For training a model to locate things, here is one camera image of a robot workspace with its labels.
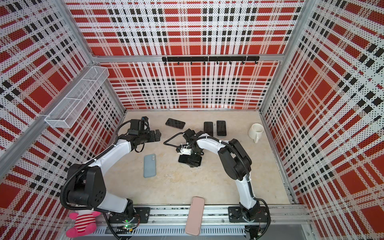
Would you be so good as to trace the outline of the light blue case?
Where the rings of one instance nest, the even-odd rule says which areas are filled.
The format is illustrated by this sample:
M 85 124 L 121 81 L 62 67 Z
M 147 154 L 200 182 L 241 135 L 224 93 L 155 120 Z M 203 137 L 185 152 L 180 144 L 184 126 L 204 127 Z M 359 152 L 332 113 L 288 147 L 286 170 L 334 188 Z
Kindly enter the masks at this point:
M 144 178 L 152 178 L 157 175 L 156 155 L 146 155 L 144 157 Z

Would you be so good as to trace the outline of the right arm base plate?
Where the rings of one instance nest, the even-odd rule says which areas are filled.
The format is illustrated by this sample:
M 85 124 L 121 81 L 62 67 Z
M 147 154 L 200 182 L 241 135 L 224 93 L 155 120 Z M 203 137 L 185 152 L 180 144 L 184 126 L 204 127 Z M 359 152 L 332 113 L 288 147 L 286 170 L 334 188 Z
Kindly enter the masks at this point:
M 267 223 L 268 213 L 266 207 L 254 206 L 246 209 L 243 206 L 228 207 L 230 223 Z

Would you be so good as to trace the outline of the black phone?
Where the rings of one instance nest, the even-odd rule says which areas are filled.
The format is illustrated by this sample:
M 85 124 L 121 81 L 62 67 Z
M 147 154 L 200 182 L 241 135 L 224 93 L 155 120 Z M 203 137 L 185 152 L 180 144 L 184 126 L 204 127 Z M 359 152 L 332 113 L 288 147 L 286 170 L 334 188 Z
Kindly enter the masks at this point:
M 204 122 L 204 132 L 209 136 L 214 136 L 214 124 L 213 122 Z
M 217 121 L 217 136 L 224 137 L 227 135 L 226 121 Z
M 188 159 L 188 157 L 189 157 L 189 156 L 187 156 L 187 155 L 180 155 L 180 156 L 179 156 L 179 160 L 178 160 L 178 162 L 179 162 L 179 163 L 182 163 L 182 164 L 186 164 L 186 165 L 188 165 L 188 164 L 187 164 L 187 159 Z
M 172 118 L 167 119 L 166 126 L 182 130 L 186 123 Z

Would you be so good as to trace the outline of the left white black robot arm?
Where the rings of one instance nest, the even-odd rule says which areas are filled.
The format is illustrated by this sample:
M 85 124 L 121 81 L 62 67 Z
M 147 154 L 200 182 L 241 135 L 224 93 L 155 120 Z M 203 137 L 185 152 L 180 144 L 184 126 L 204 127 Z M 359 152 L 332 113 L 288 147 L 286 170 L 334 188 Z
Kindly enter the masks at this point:
M 104 176 L 124 156 L 138 152 L 138 147 L 161 139 L 159 130 L 151 130 L 148 117 L 132 119 L 125 134 L 116 135 L 114 142 L 96 157 L 83 164 L 74 164 L 68 170 L 60 202 L 71 211 L 93 210 L 119 215 L 128 221 L 136 216 L 133 201 L 107 191 Z

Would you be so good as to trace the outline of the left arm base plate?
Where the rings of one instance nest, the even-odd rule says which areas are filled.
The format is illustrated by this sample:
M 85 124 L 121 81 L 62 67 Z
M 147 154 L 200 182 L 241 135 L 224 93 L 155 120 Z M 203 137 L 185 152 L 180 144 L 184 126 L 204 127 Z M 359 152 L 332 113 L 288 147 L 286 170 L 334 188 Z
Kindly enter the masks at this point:
M 146 224 L 150 216 L 149 207 L 133 207 L 126 213 L 112 213 L 108 220 L 111 224 Z

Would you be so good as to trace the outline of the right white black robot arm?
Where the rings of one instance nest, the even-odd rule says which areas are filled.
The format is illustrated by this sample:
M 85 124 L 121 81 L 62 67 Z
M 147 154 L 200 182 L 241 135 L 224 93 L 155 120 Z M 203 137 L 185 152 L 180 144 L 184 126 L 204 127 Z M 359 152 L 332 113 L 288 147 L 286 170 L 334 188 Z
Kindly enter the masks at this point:
M 196 133 L 188 129 L 177 133 L 164 142 L 165 146 L 173 147 L 180 155 L 179 163 L 191 168 L 201 165 L 204 150 L 219 156 L 226 174 L 236 182 L 240 196 L 239 219 L 245 222 L 271 223 L 269 207 L 265 200 L 256 198 L 251 182 L 252 160 L 236 139 L 223 141 L 205 132 Z

